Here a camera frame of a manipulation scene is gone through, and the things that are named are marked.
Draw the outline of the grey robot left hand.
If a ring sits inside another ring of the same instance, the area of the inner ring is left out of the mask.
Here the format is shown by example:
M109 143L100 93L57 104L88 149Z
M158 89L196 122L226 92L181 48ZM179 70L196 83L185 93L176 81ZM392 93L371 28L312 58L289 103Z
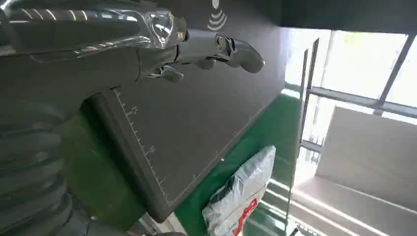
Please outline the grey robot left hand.
M251 45L189 29L152 2L3 0L0 123L55 124L105 89L142 76L177 80L173 64L216 61L250 73L265 64Z

